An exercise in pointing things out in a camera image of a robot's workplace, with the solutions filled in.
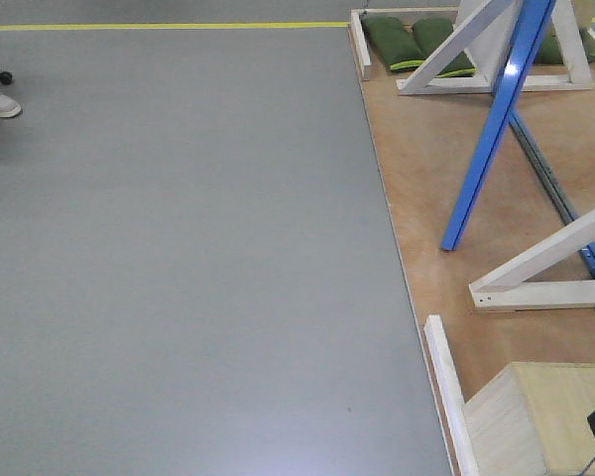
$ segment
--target plywood board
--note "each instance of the plywood board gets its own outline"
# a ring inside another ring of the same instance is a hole
[[[507,136],[461,247],[440,241],[486,119],[486,95],[397,96],[376,63],[362,83],[416,318],[443,319],[467,400],[511,361],[595,362],[590,309],[485,313],[467,286],[561,228],[518,142]],[[530,93],[521,112],[581,211],[595,206],[595,91]],[[589,275],[579,257],[538,275]]]

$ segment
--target wooden triangle frame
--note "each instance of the wooden triangle frame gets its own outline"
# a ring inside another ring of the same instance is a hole
[[[483,3],[481,5],[481,0],[461,0],[459,7],[351,10],[349,30],[361,79],[365,81],[370,80],[372,72],[371,54],[361,25],[361,16],[363,13],[395,16],[400,18],[406,25],[411,25],[420,18],[446,17],[451,19],[456,25],[456,29],[458,29],[464,23],[469,23],[468,21],[471,20],[472,14],[476,10],[481,10],[489,2],[485,1]],[[467,55],[469,55],[477,67],[478,72],[474,77],[434,78],[435,75],[428,74],[423,77],[423,81],[416,79],[422,87],[417,87],[415,92],[412,92],[412,88],[407,85],[408,82],[406,80],[399,80],[397,81],[397,87],[400,94],[490,92],[491,85],[496,79],[499,61],[506,54],[509,37],[516,23],[522,0],[505,1],[502,4],[506,5],[505,9],[500,8],[500,10],[503,10],[502,13],[496,16],[495,19],[490,20],[488,18],[488,26],[486,28],[479,28],[479,34],[472,35],[471,42],[461,42],[463,46],[460,51],[464,48]],[[552,24],[561,43],[562,57],[568,74],[531,75],[527,78],[523,90],[540,91],[592,88],[593,80],[585,60],[581,39],[577,33],[575,15],[570,0],[557,1],[557,5],[553,11]],[[587,30],[585,41],[595,51],[595,32],[592,29]],[[420,71],[422,69],[423,66],[415,74],[421,75]]]
[[[594,307],[595,280],[527,280],[595,241],[595,208],[469,285],[479,310]]]
[[[462,0],[452,35],[408,79],[397,81],[401,95],[491,92],[506,60],[522,0]],[[590,67],[570,0],[557,0],[551,19],[568,74],[530,75],[523,90],[591,89]],[[473,77],[436,78],[466,51]]]

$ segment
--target black rubber tip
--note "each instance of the black rubber tip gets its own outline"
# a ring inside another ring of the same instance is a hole
[[[13,82],[13,74],[11,74],[9,71],[1,71],[0,82],[2,84],[11,84]]]

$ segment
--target white sneaker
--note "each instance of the white sneaker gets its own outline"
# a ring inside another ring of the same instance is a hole
[[[15,117],[22,112],[22,106],[9,96],[0,92],[0,117]]]

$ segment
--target wooden box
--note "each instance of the wooden box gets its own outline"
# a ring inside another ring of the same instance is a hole
[[[594,410],[595,364],[508,365],[464,407],[480,476],[577,475],[595,455]]]

